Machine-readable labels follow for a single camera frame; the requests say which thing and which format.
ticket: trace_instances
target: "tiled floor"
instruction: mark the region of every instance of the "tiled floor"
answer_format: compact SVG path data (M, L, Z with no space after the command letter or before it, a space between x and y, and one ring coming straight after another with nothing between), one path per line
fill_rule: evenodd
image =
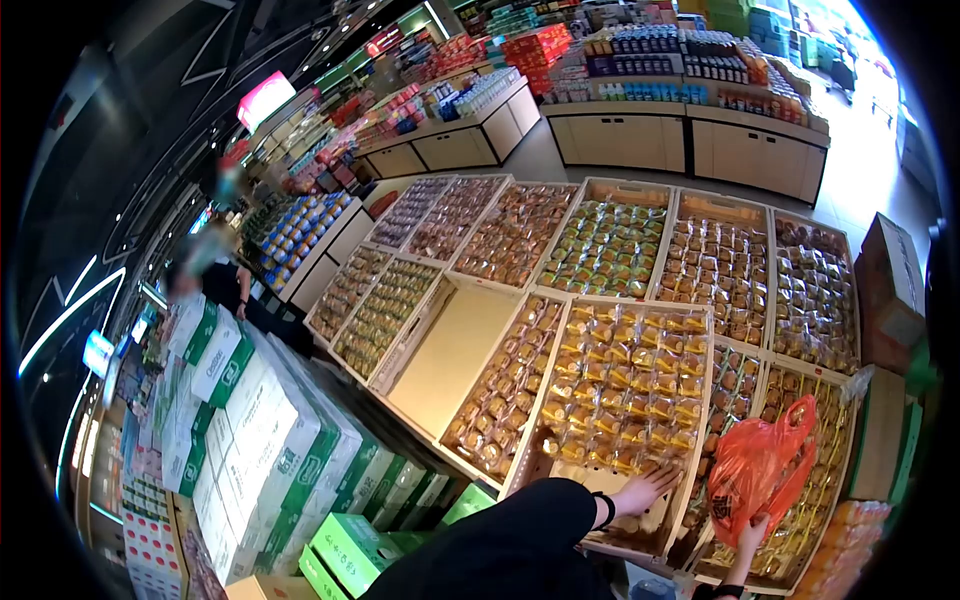
M814 87L813 97L830 122L831 137L824 180L813 210L800 201L721 181L691 180L682 175L655 171L597 167L565 169L546 119L541 119L527 134L503 169L467 169L462 173L506 172L521 181L580 182L585 177L595 176L696 187L771 204L840 228L848 235L854 259L860 253L860 245L874 214L879 211L913 237L923 271L929 254L927 228L936 221L938 208L935 201L900 170L895 147L896 123L887 129L883 118L871 114L872 95L867 86L861 86L854 94L852 107L847 106L839 92L827 93L821 86ZM398 178L381 185L398 189L409 184L405 180L413 179ZM381 188L377 188L370 200L381 195Z

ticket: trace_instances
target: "black wristband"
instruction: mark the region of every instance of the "black wristband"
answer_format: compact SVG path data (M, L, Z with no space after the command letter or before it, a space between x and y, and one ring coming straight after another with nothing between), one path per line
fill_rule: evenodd
M607 525L610 525L610 522L616 517L616 506L613 505L613 501L610 499L610 497L603 492L594 492L591 495L601 498L607 503L607 518L604 520L604 522L592 529L592 531L600 531Z

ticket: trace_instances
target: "person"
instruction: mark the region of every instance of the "person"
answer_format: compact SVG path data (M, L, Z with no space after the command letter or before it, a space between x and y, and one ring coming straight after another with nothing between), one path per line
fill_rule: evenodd
M591 494L571 479L539 479L398 560L373 582L364 600L613 599L610 582L574 546L616 517L643 515L680 479L678 470L660 468L631 477L609 496ZM733 566L724 586L698 588L697 600L738 597L736 586L743 586L762 537L759 523L745 532L740 554L749 558Z
M204 268L201 265L209 260L191 259L196 255L197 246L189 240L179 244L164 273L167 294L174 303L202 293L240 321L250 322L265 334L273 333L295 352L307 358L313 355L313 336L300 320L284 321L251 298L252 275L249 270L229 262L213 262Z

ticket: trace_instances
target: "illuminated sign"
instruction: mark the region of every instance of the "illuminated sign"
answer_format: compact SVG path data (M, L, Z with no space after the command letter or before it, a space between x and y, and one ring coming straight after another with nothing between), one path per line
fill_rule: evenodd
M113 356L113 344L96 329L91 331L84 347L84 364L103 379L107 376L110 356Z
M277 71L240 99L237 118L253 133L264 119L296 95L297 91L287 78Z
M140 317L136 320L136 323L133 324L133 329L130 332L130 337L133 338L138 344L140 340L143 339L143 334L147 330L147 320L143 317Z
M367 54L370 55L372 59L376 58L383 52L396 46L402 39L403 32L400 30L400 26L394 23L390 27L384 28L382 32L367 42Z

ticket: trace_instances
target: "shelf door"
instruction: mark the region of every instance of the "shelf door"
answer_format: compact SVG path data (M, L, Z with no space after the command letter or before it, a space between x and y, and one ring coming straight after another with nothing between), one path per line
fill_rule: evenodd
M764 187L762 132L713 123L713 177Z
M762 184L759 187L800 198L809 144L763 132L760 140L762 161L758 174Z

